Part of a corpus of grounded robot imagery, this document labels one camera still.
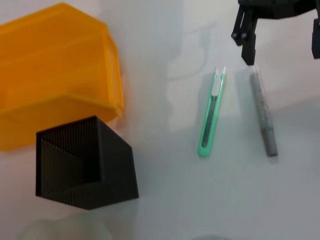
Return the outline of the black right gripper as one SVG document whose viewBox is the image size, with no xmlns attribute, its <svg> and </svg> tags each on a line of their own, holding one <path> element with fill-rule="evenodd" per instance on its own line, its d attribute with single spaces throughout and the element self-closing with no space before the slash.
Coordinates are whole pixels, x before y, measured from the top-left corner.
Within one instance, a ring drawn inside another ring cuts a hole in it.
<svg viewBox="0 0 320 240">
<path fill-rule="evenodd" d="M 292 18 L 320 7 L 320 0 L 238 0 L 238 8 L 231 38 L 242 46 L 241 57 L 247 66 L 255 64 L 256 26 L 260 19 Z M 320 20 L 313 21 L 312 55 L 320 59 Z"/>
</svg>

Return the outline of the yellow plastic bin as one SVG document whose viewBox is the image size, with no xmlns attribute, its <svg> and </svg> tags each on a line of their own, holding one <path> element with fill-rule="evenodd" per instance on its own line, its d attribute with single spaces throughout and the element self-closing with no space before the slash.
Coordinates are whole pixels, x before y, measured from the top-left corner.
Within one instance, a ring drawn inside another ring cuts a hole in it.
<svg viewBox="0 0 320 240">
<path fill-rule="evenodd" d="M 0 152 L 91 116 L 112 121 L 124 106 L 106 23 L 62 2 L 0 25 Z"/>
</svg>

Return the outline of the grey marker pen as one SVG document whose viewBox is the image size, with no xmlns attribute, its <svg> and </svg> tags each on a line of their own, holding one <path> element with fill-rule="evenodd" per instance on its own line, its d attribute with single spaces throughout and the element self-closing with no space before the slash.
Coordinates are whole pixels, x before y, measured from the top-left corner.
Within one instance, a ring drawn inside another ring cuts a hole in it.
<svg viewBox="0 0 320 240">
<path fill-rule="evenodd" d="M 262 75 L 258 68 L 253 68 L 253 72 L 249 76 L 249 81 L 266 154 L 268 157 L 275 157 L 278 155 L 278 149 L 274 134 L 274 126 L 271 112 L 267 104 Z"/>
</svg>

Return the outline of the green utility knife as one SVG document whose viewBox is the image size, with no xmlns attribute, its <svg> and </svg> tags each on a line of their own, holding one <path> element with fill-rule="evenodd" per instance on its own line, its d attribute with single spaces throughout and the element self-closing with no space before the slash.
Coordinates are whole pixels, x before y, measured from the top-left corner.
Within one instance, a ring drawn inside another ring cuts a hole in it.
<svg viewBox="0 0 320 240">
<path fill-rule="evenodd" d="M 212 74 L 206 110 L 197 147 L 197 153 L 201 157 L 208 157 L 211 153 L 226 77 L 225 67 L 221 69 L 216 68 Z"/>
</svg>

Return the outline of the black mesh pen holder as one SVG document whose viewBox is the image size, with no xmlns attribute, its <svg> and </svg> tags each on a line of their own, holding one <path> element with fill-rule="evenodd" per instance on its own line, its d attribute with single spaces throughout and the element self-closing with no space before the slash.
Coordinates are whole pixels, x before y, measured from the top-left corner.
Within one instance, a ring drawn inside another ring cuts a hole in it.
<svg viewBox="0 0 320 240">
<path fill-rule="evenodd" d="M 97 116 L 37 132 L 35 194 L 85 210 L 137 199 L 132 147 Z"/>
</svg>

